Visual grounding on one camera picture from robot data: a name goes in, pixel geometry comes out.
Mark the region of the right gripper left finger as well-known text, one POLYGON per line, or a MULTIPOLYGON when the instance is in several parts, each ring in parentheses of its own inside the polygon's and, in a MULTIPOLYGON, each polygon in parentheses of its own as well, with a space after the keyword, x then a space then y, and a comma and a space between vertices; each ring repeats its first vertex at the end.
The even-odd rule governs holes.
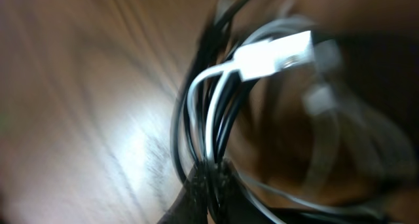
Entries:
POLYGON ((202 174, 194 166, 181 192, 158 224, 208 224, 208 207, 202 174))

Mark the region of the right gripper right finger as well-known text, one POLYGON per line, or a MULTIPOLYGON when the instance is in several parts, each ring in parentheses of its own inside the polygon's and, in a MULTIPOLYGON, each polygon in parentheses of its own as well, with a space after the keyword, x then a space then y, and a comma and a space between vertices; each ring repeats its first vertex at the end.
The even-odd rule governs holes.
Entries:
POLYGON ((237 178, 231 162, 216 164, 215 190, 218 210, 215 223, 224 224, 269 224, 278 223, 278 218, 269 212, 237 178))

